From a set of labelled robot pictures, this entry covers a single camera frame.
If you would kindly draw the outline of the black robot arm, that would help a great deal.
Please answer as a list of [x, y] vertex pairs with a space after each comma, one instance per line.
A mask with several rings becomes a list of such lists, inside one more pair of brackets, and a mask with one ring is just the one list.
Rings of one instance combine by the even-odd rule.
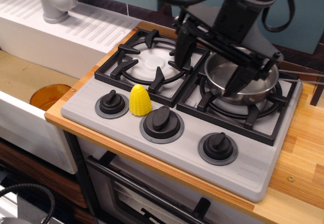
[[[193, 0], [181, 2], [177, 27], [175, 63], [182, 67], [197, 42], [238, 65], [224, 87], [223, 96], [231, 97], [251, 81], [265, 80], [273, 65], [284, 57], [259, 31], [256, 20], [270, 32], [285, 30], [286, 24], [266, 24], [269, 8], [276, 0]], [[295, 14], [294, 0], [288, 0], [289, 19]]]

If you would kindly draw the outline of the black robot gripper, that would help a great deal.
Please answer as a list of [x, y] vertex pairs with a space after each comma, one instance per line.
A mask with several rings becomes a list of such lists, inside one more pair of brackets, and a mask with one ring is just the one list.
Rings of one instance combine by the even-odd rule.
[[202, 3], [181, 6], [175, 22], [178, 35], [175, 64], [182, 68], [199, 42], [237, 63], [223, 96], [232, 97], [258, 78], [259, 70], [268, 70], [283, 59], [282, 53], [260, 32], [256, 20], [271, 2], [260, 0], [224, 0], [220, 7]]

